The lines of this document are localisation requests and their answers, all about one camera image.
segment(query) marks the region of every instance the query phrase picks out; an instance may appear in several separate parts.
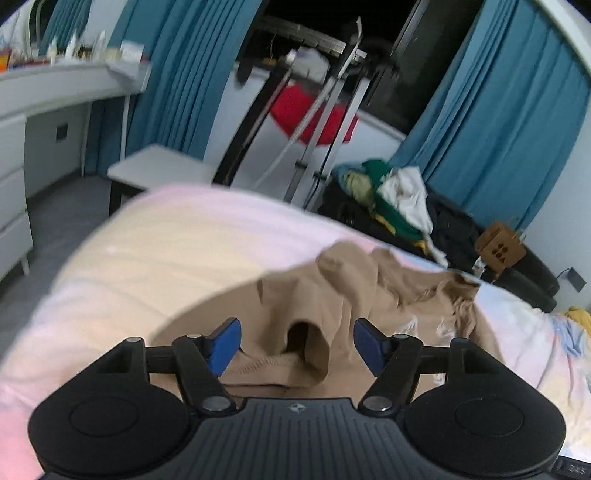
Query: small white table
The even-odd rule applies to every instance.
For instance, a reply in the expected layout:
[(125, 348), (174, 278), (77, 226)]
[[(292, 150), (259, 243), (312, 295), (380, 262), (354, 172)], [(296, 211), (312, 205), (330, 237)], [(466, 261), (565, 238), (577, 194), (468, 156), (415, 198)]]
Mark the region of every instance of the small white table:
[(121, 206), (121, 197), (133, 197), (169, 183), (209, 184), (216, 167), (160, 145), (149, 145), (109, 167), (109, 216)]

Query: toiletry bottle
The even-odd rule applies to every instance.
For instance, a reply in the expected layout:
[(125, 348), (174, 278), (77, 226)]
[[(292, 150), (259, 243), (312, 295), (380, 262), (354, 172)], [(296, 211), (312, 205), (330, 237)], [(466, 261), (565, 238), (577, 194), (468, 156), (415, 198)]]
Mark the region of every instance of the toiletry bottle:
[(72, 38), (70, 39), (70, 43), (66, 47), (66, 58), (73, 59), (76, 55), (76, 47), (78, 44), (78, 35), (76, 35), (76, 31), (72, 34)]
[(49, 59), (50, 63), (53, 65), (56, 62), (57, 57), (57, 37), (53, 37), (53, 40), (47, 47), (47, 58)]
[(92, 47), (92, 59), (100, 60), (100, 56), (105, 50), (105, 40), (107, 38), (107, 32), (103, 30), (95, 41), (95, 45)]

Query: teal curtain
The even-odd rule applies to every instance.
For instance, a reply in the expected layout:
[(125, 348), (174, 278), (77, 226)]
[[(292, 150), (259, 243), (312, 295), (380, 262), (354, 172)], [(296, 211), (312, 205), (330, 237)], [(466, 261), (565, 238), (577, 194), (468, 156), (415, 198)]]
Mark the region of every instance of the teal curtain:
[(57, 38), (58, 48), (66, 48), (74, 32), (80, 37), (88, 22), (91, 3), (92, 0), (57, 0), (43, 34), (39, 53), (46, 54), (54, 37)]
[[(261, 0), (129, 0), (111, 46), (145, 46), (152, 74), (136, 97), (126, 153), (151, 143), (203, 158), (226, 81)], [(93, 106), (87, 171), (119, 160), (122, 100)]]
[(392, 157), (486, 226), (526, 227), (589, 102), (588, 73), (530, 0), (486, 0), (425, 112)]

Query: dark window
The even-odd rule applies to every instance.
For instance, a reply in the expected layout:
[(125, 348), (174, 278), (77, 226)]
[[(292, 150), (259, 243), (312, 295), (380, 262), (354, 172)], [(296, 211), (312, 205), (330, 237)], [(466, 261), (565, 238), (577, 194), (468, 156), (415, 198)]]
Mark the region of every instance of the dark window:
[(569, 3), (591, 22), (591, 0), (569, 0)]
[[(239, 59), (272, 63), (299, 44), (315, 44), (314, 38), (308, 42), (302, 39), (306, 35), (314, 37), (314, 33), (320, 33), (323, 40), (343, 40), (342, 27), (361, 17), (364, 38), (378, 38), (392, 45), (400, 66), (399, 72), (382, 69), (376, 75), (361, 108), (407, 134), (441, 82), (482, 2), (269, 0), (261, 8)], [(274, 28), (277, 19), (305, 29), (286, 28), (281, 22)], [(318, 49), (329, 61), (336, 60), (326, 42)]]
[(374, 81), (363, 108), (407, 134), (447, 72), (483, 0), (420, 0), (395, 45), (400, 71)]

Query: wall outlet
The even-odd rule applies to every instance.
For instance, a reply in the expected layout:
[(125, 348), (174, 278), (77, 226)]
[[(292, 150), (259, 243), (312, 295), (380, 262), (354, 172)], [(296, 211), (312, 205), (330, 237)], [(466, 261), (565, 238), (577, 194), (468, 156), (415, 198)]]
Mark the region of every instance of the wall outlet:
[(68, 138), (68, 124), (59, 125), (56, 128), (56, 142), (61, 142)]
[(577, 292), (581, 292), (584, 289), (587, 282), (579, 275), (573, 267), (569, 268), (566, 272), (566, 278), (570, 282), (570, 284), (574, 287)]

